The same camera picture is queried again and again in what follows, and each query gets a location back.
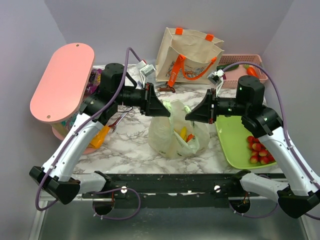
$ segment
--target plastic bin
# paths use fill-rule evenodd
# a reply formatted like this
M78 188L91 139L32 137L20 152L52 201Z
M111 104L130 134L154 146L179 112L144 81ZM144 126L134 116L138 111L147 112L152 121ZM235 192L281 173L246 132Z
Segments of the plastic bin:
M233 63L240 62L240 61L251 62L254 64L258 64L260 66L263 66L261 57L257 54L248 54L248 55L226 54L226 55L222 55L222 57L219 61L219 65L233 64ZM260 79L260 82L264 84L268 80L267 76L263 72L261 72L260 69L256 68L255 66L252 66L252 67L256 71L256 73ZM226 80L224 80L222 88L224 88L224 89L237 88L238 79L244 75L248 75L248 74L247 74L247 70L242 65L240 65L235 70L227 71L225 73Z

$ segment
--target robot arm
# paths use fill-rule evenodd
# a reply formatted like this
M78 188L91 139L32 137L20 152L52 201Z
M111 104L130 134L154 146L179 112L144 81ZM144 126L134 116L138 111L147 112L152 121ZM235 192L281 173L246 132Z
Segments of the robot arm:
M212 82L221 81L215 78ZM310 180L294 158L284 136L283 121L276 111L263 105L264 91L264 85L257 78L242 76L238 81L235 98L217 97L214 89L208 89L202 102L187 114L185 119L212 124L219 115L241 116L244 127L258 138L276 159L288 184L266 179L249 171L243 171L238 179L239 183L245 191L279 203L289 216L298 218L319 204L320 190L314 183L320 181L320 178L297 150L297 155L314 181Z
M95 119L89 121L76 134L75 132L79 126L84 124L110 101L120 85L122 75L123 65L111 63L105 66L105 70L101 73L99 89L87 97L80 106L79 114L76 116L73 127L59 148L42 167L34 166L29 172L29 175L40 184L45 174L50 170L42 187L63 204L70 203L77 194L99 192L111 183L110 179L100 172L91 174L72 173L92 138L118 111L118 105L139 107L141 114L146 116L170 116L170 112L157 98L153 84L147 83L144 88L136 89L137 83L127 73L126 76L132 81L133 86L124 85L110 107ZM62 155L53 167L53 162L61 151Z

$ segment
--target beige tote bag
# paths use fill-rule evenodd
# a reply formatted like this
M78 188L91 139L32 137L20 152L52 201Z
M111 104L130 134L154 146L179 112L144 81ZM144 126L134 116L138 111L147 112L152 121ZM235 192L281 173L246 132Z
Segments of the beige tote bag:
M166 28L155 62L157 82L209 84L217 68L224 41L211 34L182 28Z

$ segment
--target marble countertop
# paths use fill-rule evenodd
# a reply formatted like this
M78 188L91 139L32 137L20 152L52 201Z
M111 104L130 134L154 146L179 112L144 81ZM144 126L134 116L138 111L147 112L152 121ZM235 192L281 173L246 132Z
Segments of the marble countertop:
M136 68L129 66L128 73L138 81ZM191 108L201 102L207 84L175 84L175 93L158 92L161 100L180 100ZM235 97L235 89L222 89L220 97ZM114 122L121 113L117 113L108 124ZM210 133L208 148L192 158L166 159L148 145L148 128L151 117L141 115L137 108L129 112L119 123L116 132L108 133L103 145L96 152L83 155L74 169L74 173L92 173L101 171L109 174L221 174L240 171L230 166L225 158L216 126L207 125ZM254 173L281 173L278 165L254 169Z

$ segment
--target pile of red fruit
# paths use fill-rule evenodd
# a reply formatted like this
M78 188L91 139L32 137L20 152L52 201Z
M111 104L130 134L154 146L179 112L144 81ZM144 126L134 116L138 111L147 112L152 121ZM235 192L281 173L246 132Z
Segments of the pile of red fruit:
M250 163L256 164L260 162L262 165L266 165L275 162L274 157L268 152L266 147L260 143L259 139L248 136L246 140L249 143L249 149L252 150Z

